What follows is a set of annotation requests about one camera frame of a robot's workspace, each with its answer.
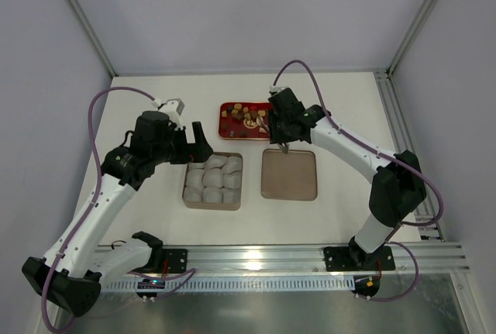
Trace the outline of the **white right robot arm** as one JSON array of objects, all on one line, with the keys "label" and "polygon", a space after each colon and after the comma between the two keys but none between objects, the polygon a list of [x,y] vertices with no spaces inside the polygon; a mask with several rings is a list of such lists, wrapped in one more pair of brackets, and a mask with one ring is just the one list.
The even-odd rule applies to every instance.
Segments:
[{"label": "white right robot arm", "polygon": [[358,268],[371,265],[372,256],[426,198],[424,181],[417,176],[417,156],[408,150],[396,154],[372,146],[347,132],[322,106],[306,108],[290,88],[271,87],[268,101],[272,144],[313,144],[334,154],[370,183],[370,215],[349,241],[348,254]]}]

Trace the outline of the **metal serving tongs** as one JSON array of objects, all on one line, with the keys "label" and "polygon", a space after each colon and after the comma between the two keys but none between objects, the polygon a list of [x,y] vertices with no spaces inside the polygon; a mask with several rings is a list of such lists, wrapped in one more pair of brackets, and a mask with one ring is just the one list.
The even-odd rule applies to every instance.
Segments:
[{"label": "metal serving tongs", "polygon": [[283,131],[277,115],[269,110],[267,115],[262,118],[263,125],[260,127],[268,134],[270,144],[276,144],[282,153],[289,154],[288,135]]}]

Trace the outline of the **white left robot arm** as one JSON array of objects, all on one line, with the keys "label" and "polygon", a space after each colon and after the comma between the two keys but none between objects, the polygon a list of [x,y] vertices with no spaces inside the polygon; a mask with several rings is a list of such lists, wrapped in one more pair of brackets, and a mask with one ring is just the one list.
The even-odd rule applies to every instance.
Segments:
[{"label": "white left robot arm", "polygon": [[160,268],[164,244],[143,231],[101,260],[94,253],[116,216],[157,166],[204,163],[213,154],[202,124],[193,122],[192,129],[195,140],[189,143],[186,129],[171,115],[146,111],[127,132],[130,143],[106,154],[95,188],[62,236],[43,257],[29,257],[22,266],[23,275],[44,301],[78,318],[91,310],[107,284],[132,271]]}]

